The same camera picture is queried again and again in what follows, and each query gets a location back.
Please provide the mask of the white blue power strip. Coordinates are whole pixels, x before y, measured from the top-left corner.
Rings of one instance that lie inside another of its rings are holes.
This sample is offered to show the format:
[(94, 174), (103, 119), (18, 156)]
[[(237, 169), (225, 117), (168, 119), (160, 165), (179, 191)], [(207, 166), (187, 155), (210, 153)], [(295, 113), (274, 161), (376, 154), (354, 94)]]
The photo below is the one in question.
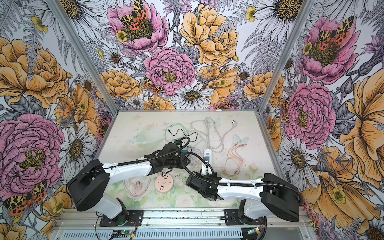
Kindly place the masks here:
[(212, 170), (212, 150), (205, 149), (203, 154), (203, 164), (202, 164), (202, 175), (203, 176), (211, 176), (213, 174)]

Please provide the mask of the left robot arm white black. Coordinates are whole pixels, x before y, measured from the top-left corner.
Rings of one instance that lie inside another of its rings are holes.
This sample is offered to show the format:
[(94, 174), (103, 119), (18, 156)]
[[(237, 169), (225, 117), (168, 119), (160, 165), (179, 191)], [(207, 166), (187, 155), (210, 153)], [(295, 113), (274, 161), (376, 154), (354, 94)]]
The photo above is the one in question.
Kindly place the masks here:
[(75, 208), (79, 212), (95, 211), (108, 219), (124, 218), (128, 215), (125, 205), (110, 197), (105, 190), (114, 183), (136, 177), (151, 176), (164, 169), (181, 169), (182, 150), (188, 143), (167, 143), (161, 150), (125, 163), (103, 164), (92, 160), (67, 184)]

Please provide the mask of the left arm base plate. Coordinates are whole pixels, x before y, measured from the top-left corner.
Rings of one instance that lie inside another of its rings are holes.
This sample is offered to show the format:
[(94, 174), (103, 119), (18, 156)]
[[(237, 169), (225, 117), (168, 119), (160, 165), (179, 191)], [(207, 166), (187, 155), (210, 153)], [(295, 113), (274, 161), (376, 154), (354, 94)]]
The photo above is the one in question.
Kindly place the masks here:
[(113, 219), (102, 215), (101, 227), (140, 227), (144, 218), (144, 210), (126, 210)]

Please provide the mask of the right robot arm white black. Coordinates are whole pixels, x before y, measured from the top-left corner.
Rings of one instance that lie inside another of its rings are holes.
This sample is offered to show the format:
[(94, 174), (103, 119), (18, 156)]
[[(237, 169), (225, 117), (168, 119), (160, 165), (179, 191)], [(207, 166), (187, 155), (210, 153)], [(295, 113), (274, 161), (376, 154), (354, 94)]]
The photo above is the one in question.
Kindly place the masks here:
[(251, 220), (274, 215), (282, 220), (297, 223), (300, 220), (299, 207), (304, 202), (297, 187), (270, 173), (251, 181), (192, 174), (188, 177), (186, 186), (212, 202), (241, 200), (240, 213)]

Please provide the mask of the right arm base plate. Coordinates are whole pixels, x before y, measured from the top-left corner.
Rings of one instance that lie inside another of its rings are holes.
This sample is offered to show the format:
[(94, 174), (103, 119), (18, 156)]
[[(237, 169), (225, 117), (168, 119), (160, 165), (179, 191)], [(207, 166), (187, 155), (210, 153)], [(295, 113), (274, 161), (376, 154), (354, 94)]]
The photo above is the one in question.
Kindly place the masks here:
[(266, 217), (251, 219), (245, 215), (241, 209), (224, 209), (224, 217), (221, 220), (225, 221), (226, 226), (261, 226), (266, 224)]

